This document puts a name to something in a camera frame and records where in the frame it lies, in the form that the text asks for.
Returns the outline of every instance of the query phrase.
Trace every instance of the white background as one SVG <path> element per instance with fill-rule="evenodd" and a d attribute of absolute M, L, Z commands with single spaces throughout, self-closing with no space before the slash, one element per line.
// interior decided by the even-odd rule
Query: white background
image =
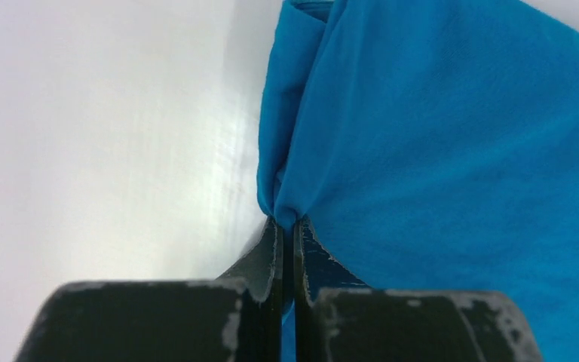
<path fill-rule="evenodd" d="M 579 1 L 530 3 L 579 29 Z M 238 258 L 264 220 L 279 8 L 0 0 L 0 361 L 62 283 L 214 278 Z"/>

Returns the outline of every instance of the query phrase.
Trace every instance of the blue garment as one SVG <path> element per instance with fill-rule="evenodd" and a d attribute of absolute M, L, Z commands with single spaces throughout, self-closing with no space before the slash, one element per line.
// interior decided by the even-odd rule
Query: blue garment
<path fill-rule="evenodd" d="M 377 288 L 500 290 L 579 361 L 579 33 L 517 0 L 322 10 L 280 15 L 263 211 Z"/>

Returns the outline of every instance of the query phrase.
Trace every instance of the white surface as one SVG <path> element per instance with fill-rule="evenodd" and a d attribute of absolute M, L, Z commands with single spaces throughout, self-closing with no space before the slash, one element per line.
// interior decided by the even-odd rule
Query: white surface
<path fill-rule="evenodd" d="M 531 0 L 579 28 L 579 1 Z M 263 220 L 280 0 L 0 0 L 0 361 L 80 279 L 213 278 Z"/>

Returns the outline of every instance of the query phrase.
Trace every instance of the blue fabric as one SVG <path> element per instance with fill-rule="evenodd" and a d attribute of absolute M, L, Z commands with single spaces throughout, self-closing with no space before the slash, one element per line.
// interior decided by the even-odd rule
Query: blue fabric
<path fill-rule="evenodd" d="M 516 0 L 285 3 L 259 203 L 378 288 L 500 290 L 579 361 L 579 33 Z M 283 360 L 293 360 L 293 326 Z"/>

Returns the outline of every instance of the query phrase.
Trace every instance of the blue cloth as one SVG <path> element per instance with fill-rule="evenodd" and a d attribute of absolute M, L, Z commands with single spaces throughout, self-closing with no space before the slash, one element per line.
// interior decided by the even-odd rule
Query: blue cloth
<path fill-rule="evenodd" d="M 280 15 L 263 211 L 286 229 L 309 215 L 374 287 L 500 290 L 547 361 L 579 361 L 579 33 L 517 0 L 318 14 Z"/>

